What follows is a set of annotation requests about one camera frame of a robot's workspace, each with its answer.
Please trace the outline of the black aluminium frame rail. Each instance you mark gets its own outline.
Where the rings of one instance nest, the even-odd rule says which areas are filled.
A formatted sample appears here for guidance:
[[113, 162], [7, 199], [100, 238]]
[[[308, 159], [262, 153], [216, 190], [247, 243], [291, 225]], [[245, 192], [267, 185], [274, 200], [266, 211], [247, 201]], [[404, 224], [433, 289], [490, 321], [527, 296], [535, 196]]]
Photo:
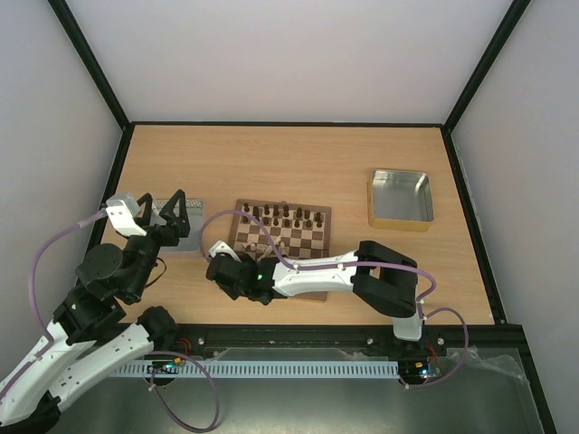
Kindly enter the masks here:
[[338, 348], [391, 360], [462, 348], [461, 325], [426, 325], [417, 343], [394, 337], [390, 325], [200, 325], [182, 324], [162, 347], [209, 358], [227, 348]]

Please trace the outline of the wooden chess board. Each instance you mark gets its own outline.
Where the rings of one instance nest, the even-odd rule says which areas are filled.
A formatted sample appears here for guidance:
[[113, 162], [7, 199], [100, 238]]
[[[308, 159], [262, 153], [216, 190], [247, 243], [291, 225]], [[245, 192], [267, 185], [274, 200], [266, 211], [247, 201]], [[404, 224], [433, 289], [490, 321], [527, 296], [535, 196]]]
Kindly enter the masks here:
[[[327, 206], [303, 203], [267, 202], [239, 199], [235, 209], [243, 212], [249, 204], [248, 215], [257, 216], [287, 259], [321, 259], [329, 256], [331, 209]], [[274, 257], [267, 237], [259, 226], [241, 215], [234, 215], [228, 244], [238, 253], [246, 253], [258, 261]]]

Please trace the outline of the yellow metal tin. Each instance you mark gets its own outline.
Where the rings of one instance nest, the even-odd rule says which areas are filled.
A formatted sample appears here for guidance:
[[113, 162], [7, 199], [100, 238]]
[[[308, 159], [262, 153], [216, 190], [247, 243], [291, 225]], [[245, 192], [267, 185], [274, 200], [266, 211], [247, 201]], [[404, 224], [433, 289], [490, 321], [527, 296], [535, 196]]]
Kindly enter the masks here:
[[427, 232], [435, 219], [429, 176], [374, 169], [367, 182], [367, 219], [378, 230]]

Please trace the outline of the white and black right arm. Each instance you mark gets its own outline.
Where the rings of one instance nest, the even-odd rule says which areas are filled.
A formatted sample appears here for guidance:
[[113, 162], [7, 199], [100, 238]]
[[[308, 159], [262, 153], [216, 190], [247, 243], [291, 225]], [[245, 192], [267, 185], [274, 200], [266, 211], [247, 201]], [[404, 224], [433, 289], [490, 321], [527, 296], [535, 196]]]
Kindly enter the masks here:
[[357, 250], [334, 257], [260, 261], [218, 241], [209, 250], [206, 278], [233, 300], [245, 297], [264, 306], [306, 293], [352, 293], [391, 317], [396, 347], [414, 354], [426, 343], [415, 301], [416, 267], [413, 259], [374, 241], [362, 241]]

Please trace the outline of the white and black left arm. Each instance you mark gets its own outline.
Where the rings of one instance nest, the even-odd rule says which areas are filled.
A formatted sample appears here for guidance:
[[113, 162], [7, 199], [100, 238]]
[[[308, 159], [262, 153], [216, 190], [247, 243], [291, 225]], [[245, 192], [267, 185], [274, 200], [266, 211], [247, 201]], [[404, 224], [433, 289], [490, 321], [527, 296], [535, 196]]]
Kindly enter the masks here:
[[126, 241], [123, 248], [101, 243], [75, 269], [77, 284], [55, 308], [42, 336], [1, 382], [1, 431], [45, 433], [80, 396], [125, 363], [176, 340], [178, 326], [163, 307], [150, 307], [125, 331], [104, 345], [98, 341], [125, 317], [125, 305], [140, 302], [155, 283], [151, 273], [159, 251], [188, 237], [185, 192], [177, 190], [153, 223], [153, 198], [146, 193], [115, 194], [95, 214], [55, 234], [37, 251], [62, 237], [108, 218]]

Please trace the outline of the silver embossed metal tray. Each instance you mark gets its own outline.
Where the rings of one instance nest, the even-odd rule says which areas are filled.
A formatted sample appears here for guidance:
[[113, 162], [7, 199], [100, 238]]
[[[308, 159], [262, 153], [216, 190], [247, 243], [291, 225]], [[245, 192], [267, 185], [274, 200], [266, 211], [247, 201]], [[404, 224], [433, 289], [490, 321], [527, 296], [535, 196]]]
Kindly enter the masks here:
[[[152, 204], [151, 223], [164, 224], [160, 212], [166, 205], [167, 199], [154, 200]], [[190, 256], [199, 255], [199, 231], [204, 223], [204, 200], [199, 198], [186, 198], [185, 208], [190, 225], [190, 232], [186, 238], [180, 239], [177, 246], [162, 247], [164, 255]]]

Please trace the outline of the dark rook chess piece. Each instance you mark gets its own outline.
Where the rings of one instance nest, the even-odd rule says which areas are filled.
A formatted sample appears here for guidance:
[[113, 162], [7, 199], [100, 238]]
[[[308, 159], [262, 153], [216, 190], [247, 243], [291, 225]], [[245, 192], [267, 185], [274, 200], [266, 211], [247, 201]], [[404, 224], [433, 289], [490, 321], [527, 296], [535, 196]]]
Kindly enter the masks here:
[[[249, 204], [244, 203], [242, 210], [243, 210], [245, 213], [249, 213], [249, 211], [250, 211]], [[243, 216], [242, 216], [242, 223], [247, 223], [248, 221], [249, 221], [249, 220], [248, 220], [248, 217], [245, 216], [245, 215], [243, 215]]]

